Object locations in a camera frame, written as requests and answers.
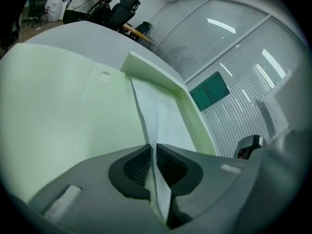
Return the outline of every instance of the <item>desk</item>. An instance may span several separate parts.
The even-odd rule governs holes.
[[[134,51],[185,84],[177,71],[147,48],[118,32],[88,21],[69,23],[47,30],[30,38],[26,43],[66,49],[118,70],[129,52]]]
[[[141,32],[139,32],[138,30],[136,30],[135,28],[125,24],[123,25],[123,28],[125,28],[126,30],[129,30],[130,32],[132,32],[133,34],[135,34],[136,36],[148,41],[148,42],[152,42],[151,40],[149,40],[145,35],[143,35]]]

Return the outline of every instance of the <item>person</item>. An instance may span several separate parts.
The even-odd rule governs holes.
[[[98,1],[99,0],[72,0],[64,13],[63,23],[67,24],[76,22],[78,19],[85,19],[89,10]]]

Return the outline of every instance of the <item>green card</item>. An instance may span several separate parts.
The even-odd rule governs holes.
[[[190,94],[199,110],[203,111],[229,95],[230,91],[221,74],[215,72],[195,87]]]

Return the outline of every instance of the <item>white paper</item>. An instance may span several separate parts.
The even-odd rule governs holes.
[[[132,83],[153,149],[158,206],[163,218],[167,219],[171,190],[156,164],[156,144],[169,144],[190,151],[195,151],[195,147],[179,111],[176,97],[168,90],[145,80],[132,78]]]

